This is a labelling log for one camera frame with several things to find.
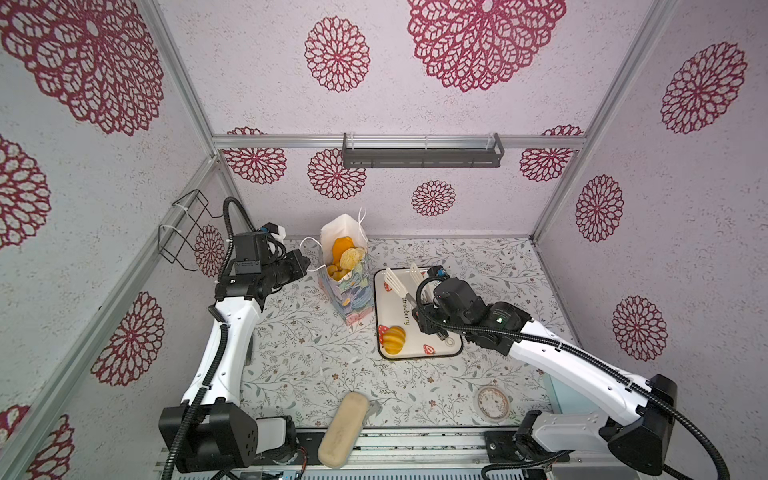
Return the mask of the round orange bun bottom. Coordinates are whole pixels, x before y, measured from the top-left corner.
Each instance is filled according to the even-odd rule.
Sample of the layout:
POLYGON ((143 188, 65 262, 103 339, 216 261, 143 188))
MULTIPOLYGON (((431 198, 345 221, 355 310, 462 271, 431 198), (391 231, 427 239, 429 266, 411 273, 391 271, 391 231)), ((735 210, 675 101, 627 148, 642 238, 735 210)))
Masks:
POLYGON ((338 266, 341 270, 354 270, 365 255, 366 251, 361 247, 349 248, 342 253, 338 266))

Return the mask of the floral paper gift bag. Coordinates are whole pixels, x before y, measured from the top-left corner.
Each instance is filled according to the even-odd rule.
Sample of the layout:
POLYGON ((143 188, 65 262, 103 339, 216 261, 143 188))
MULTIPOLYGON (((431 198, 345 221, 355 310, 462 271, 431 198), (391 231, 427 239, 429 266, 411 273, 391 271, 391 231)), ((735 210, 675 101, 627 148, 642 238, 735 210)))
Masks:
POLYGON ((364 207, 358 210, 355 217, 341 214, 321 228, 318 238, 305 237, 299 243, 300 250, 308 242, 317 247, 319 257, 311 261, 309 271, 317 273, 321 289, 347 326, 365 320, 374 312, 374 288, 368 267, 369 239, 363 227, 366 214, 364 207), (335 281, 328 275, 326 268, 334 264, 331 253, 334 241, 346 236, 352 238, 354 248, 363 248, 366 255, 341 281, 335 281))

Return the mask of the white metal serving tongs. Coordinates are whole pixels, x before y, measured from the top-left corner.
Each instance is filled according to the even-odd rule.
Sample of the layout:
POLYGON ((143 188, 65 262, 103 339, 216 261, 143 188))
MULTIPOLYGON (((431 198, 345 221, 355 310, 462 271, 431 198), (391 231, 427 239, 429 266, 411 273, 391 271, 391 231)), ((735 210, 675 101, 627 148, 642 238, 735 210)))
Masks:
MULTIPOLYGON (((416 287, 427 278, 427 271, 420 269, 415 263, 412 263, 410 267, 406 269, 406 272, 410 275, 411 282, 416 287)), ((411 307, 416 307, 417 298, 415 296, 415 291, 409 289, 409 287, 401 281, 398 273, 389 267, 385 269, 385 283, 411 307)), ((427 302, 432 303, 434 299, 434 288, 424 287, 420 298, 424 304, 427 302)))

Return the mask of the long twisted orange bread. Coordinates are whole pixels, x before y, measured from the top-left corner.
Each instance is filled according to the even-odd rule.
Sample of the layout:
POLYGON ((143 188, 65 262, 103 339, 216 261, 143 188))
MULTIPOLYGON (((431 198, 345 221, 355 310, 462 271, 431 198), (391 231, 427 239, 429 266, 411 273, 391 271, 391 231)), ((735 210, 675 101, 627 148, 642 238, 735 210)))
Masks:
POLYGON ((355 247, 355 244, 351 237, 346 236, 346 237, 337 238, 334 241, 334 244, 332 245, 332 248, 331 248, 333 263, 338 265, 343 254, 347 250, 352 249, 354 247, 355 247))

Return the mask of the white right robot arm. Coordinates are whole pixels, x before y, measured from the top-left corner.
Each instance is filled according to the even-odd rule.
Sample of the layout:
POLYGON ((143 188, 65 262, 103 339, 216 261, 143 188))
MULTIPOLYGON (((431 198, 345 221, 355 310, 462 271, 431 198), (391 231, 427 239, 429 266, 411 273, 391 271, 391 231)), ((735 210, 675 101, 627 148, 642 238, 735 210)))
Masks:
POLYGON ((562 340, 507 302, 441 293, 414 302, 416 320, 429 333, 453 332, 477 346, 540 368, 594 403, 589 414, 526 414, 514 434, 509 469, 544 467, 576 452, 609 453, 649 475, 668 472, 666 454, 678 419, 676 384, 626 373, 562 340))

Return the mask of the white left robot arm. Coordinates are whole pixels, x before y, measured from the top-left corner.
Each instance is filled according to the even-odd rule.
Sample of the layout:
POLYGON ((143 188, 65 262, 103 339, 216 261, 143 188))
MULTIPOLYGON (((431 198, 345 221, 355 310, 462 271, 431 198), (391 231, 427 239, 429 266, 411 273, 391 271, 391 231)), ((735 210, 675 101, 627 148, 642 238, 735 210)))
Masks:
POLYGON ((254 418, 243 410, 239 393, 267 297, 303 278, 309 264, 297 249, 269 264, 224 264, 208 308, 214 323, 198 370, 180 404, 164 408, 158 422, 168 448, 162 478, 211 471, 220 479, 257 460, 283 463, 295 458, 299 446, 292 418, 254 418))

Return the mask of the round tape roll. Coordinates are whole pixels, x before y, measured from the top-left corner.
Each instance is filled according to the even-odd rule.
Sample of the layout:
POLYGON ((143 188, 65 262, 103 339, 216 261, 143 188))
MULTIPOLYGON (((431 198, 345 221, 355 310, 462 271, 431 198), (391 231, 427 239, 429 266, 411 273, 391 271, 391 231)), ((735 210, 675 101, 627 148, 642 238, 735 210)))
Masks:
POLYGON ((510 415, 510 401, 506 393, 497 386, 481 387, 474 399, 475 409, 487 422, 502 423, 510 415))

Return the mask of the mint green box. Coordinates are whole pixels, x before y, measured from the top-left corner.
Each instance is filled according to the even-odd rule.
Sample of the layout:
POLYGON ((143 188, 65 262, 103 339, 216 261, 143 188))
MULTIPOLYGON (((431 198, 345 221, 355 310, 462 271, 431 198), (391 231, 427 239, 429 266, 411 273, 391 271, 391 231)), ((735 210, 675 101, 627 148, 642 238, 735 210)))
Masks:
POLYGON ((563 384, 550 374, 546 374, 547 395, 552 411, 556 414, 588 414, 598 407, 584 395, 563 384))

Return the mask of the white strawberry serving tray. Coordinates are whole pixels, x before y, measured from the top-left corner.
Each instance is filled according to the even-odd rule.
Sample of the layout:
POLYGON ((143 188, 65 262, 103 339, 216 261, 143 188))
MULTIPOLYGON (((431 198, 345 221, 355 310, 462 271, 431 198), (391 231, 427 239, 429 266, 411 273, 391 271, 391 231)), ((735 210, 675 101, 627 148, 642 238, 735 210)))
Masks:
POLYGON ((463 350, 456 333, 424 333, 417 310, 388 280, 389 268, 374 275, 374 305, 379 355, 390 361, 455 357, 463 350))

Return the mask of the beige long baguette loaf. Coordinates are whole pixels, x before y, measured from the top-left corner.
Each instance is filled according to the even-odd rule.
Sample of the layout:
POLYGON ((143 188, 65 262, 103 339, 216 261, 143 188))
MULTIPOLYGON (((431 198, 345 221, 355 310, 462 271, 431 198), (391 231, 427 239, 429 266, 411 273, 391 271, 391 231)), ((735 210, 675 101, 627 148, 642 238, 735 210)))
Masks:
POLYGON ((323 466, 339 469, 347 463, 363 428, 369 406, 368 398, 361 393, 349 392, 343 397, 317 451, 323 466))

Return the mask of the black wall shelf rack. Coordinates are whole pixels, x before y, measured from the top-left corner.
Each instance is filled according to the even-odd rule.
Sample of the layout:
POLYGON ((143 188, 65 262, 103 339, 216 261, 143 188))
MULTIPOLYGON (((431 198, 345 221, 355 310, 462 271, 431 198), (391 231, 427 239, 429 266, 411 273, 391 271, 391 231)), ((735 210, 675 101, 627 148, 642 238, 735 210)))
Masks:
POLYGON ((424 138, 416 146, 358 146, 344 135, 341 158, 348 169, 464 169, 499 168, 505 148, 498 134, 480 146, 431 146, 424 138))

